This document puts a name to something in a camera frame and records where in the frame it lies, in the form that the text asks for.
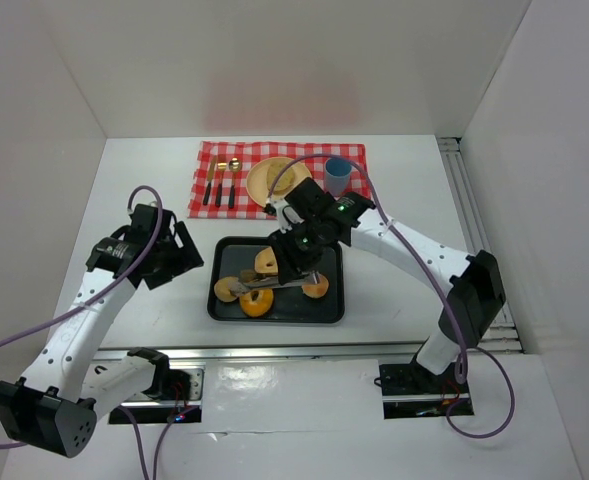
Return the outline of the metal tongs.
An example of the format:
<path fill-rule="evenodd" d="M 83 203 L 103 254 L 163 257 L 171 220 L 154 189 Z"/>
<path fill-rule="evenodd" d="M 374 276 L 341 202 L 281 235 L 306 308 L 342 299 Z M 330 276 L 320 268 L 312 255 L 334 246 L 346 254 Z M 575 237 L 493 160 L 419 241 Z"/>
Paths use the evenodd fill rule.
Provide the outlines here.
<path fill-rule="evenodd" d="M 301 287 L 304 285 L 316 285 L 321 280 L 318 272 L 310 272 L 302 277 L 281 283 L 277 274 L 257 273 L 254 270 L 243 270 L 237 279 L 227 282 L 228 289 L 235 296 L 242 296 L 252 291 L 264 289 L 281 289 L 290 287 Z"/>

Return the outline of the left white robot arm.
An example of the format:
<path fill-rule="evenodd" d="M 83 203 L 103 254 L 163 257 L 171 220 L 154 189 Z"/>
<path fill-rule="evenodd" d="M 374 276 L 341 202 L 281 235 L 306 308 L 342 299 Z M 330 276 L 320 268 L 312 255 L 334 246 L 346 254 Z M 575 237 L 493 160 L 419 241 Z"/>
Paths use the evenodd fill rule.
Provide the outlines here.
<path fill-rule="evenodd" d="M 75 302 L 38 357 L 18 380 L 0 382 L 0 423 L 10 439 L 74 458 L 98 420 L 132 396 L 187 396 L 189 375 L 157 350 L 135 347 L 111 367 L 92 363 L 140 285 L 155 289 L 203 264 L 171 211 L 139 204 L 130 219 L 93 247 Z"/>

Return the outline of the speckled oval bread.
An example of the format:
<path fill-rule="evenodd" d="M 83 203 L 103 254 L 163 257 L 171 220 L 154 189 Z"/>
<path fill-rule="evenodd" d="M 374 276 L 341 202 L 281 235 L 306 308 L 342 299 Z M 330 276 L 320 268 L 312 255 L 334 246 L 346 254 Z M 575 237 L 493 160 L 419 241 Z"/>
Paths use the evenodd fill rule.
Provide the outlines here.
<path fill-rule="evenodd" d="M 285 157 L 278 157 L 270 161 L 266 174 L 268 191 L 273 194 L 281 194 L 293 185 L 296 174 L 294 169 L 288 166 L 289 162 L 290 160 Z"/>

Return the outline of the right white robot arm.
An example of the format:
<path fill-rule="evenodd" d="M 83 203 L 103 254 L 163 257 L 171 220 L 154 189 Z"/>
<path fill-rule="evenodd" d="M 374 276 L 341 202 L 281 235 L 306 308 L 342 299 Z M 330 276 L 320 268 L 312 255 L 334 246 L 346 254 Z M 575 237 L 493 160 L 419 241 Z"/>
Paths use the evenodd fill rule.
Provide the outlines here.
<path fill-rule="evenodd" d="M 322 251 L 338 243 L 371 253 L 433 290 L 443 303 L 436 330 L 412 362 L 421 375 L 440 376 L 480 343 L 505 304 L 498 262 L 489 252 L 449 248 L 380 212 L 354 192 L 340 198 L 305 179 L 265 212 L 279 227 L 268 242 L 285 285 L 315 270 Z"/>

